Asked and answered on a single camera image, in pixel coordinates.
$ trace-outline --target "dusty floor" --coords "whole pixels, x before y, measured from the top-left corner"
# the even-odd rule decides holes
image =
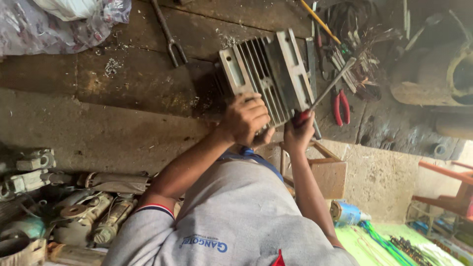
[[[204,122],[189,118],[9,89],[0,89],[0,128],[5,145],[53,148],[57,168],[65,171],[151,175],[208,132]],[[282,133],[276,133],[275,143],[258,151],[277,167],[276,142],[281,140]],[[417,156],[332,141],[322,144],[349,162],[345,198],[376,222],[403,223],[414,190],[426,190],[417,179]],[[307,155],[321,157],[313,148]],[[455,183],[446,183],[455,190]]]

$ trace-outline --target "man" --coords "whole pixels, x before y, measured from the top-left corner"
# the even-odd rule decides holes
[[[294,202],[274,167],[252,152],[237,159],[226,152],[235,143],[250,146],[270,121],[260,94],[237,95],[217,128],[153,180],[102,265],[358,265],[335,235],[306,159],[313,119],[285,127]]]

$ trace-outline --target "plastic bag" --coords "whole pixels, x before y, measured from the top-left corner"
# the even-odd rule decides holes
[[[78,53],[103,42],[113,25],[128,23],[131,0],[99,0],[89,18],[62,21],[33,0],[0,0],[0,56]]]
[[[73,21],[88,18],[94,14],[99,0],[33,0],[39,7],[60,18]]]

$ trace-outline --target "pliers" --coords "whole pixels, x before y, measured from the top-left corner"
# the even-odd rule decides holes
[[[342,126],[343,122],[345,122],[345,124],[350,124],[350,105],[348,104],[348,99],[343,92],[343,84],[341,80],[335,84],[334,91],[335,93],[332,100],[332,111],[335,121],[339,126]],[[342,121],[342,117],[340,116],[340,102],[342,102],[343,117],[345,118],[344,121]]]

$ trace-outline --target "striped sleeve cuff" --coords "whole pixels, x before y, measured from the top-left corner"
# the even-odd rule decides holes
[[[169,210],[167,207],[160,204],[147,204],[147,205],[141,206],[140,208],[136,209],[135,213],[145,211],[145,210],[161,211],[168,214],[169,216],[171,216],[171,218],[173,218],[173,220],[175,220],[173,212]]]

